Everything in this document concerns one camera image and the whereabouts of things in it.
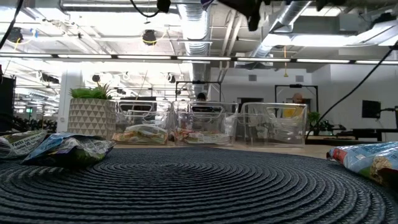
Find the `black cable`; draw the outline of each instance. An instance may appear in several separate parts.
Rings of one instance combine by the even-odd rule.
[[[23,3],[24,3],[24,0],[19,0],[18,1],[18,5],[17,5],[17,8],[15,10],[14,18],[10,22],[10,25],[8,26],[8,29],[7,29],[6,33],[4,34],[4,36],[1,39],[0,50],[2,49],[3,45],[6,43],[6,40],[7,40],[8,36],[10,35],[12,28],[14,27],[15,21],[17,19],[19,11],[22,8]]]
[[[143,16],[146,17],[146,18],[155,17],[155,16],[160,12],[159,10],[157,10],[155,13],[153,13],[153,14],[150,15],[150,16],[145,15],[143,12],[141,12],[141,10],[139,10],[139,8],[136,6],[136,3],[134,3],[133,0],[130,0],[130,1],[131,1],[132,6],[137,10],[137,12],[139,12],[141,15],[143,15]]]
[[[374,71],[376,71],[376,69],[381,65],[381,63],[383,63],[383,61],[388,57],[388,55],[390,55],[390,53],[392,52],[393,50],[392,49],[390,49],[386,54],[385,54],[385,56],[379,61],[379,63],[377,63],[377,65],[375,66],[375,67],[373,67],[373,69],[365,76],[365,78],[363,78],[362,79],[362,81],[361,82],[359,82],[358,83],[358,85],[356,85],[356,87],[355,88],[353,88],[349,93],[347,93],[347,95],[345,95],[344,97],[342,97],[339,101],[337,101],[333,106],[331,106],[320,118],[319,118],[319,120],[317,121],[317,123],[312,127],[312,128],[310,128],[310,130],[309,130],[309,132],[307,133],[307,136],[305,137],[305,139],[307,140],[308,139],[308,137],[309,137],[309,135],[310,135],[310,133],[311,133],[311,131],[313,131],[313,129],[314,129],[314,127],[317,127],[318,126],[318,124],[319,124],[319,122],[335,107],[335,106],[337,106],[339,103],[341,103],[343,100],[345,100],[347,97],[349,97],[351,94],[353,94],[353,92],[355,91],[355,90],[357,90],[371,75],[372,75],[372,73],[374,72]]]

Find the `woven placemat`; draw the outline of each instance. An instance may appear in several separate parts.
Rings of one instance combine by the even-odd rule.
[[[83,170],[0,171],[0,223],[398,223],[394,193],[311,157],[114,149]]]

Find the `chip bag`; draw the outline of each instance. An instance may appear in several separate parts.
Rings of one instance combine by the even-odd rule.
[[[338,146],[330,149],[326,157],[380,184],[397,184],[398,142]]]
[[[0,159],[26,156],[32,152],[47,135],[47,130],[27,131],[0,137]]]
[[[116,145],[99,136],[52,134],[23,161],[24,165],[76,168],[101,161]]]

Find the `potted plant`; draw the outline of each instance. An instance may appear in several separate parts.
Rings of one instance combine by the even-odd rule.
[[[116,102],[109,101],[109,85],[70,90],[68,132],[110,140],[116,129]]]
[[[319,135],[319,128],[317,125],[317,121],[319,120],[320,113],[313,111],[309,112],[307,116],[308,123],[310,125],[310,129],[313,130],[313,135],[318,136]]]

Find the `metal frame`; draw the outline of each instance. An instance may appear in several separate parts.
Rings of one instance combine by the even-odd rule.
[[[221,102],[221,82],[206,82],[206,81],[176,81],[175,82],[175,101],[177,100],[178,84],[180,83],[191,83],[196,85],[212,84],[216,83],[220,87],[220,102]]]
[[[315,98],[317,101],[317,112],[319,112],[319,99],[318,99],[318,86],[317,85],[301,85],[301,84],[291,84],[291,85],[275,85],[275,103],[277,101],[277,89],[278,87],[289,87],[289,88],[303,88],[303,87],[312,87],[315,89]]]

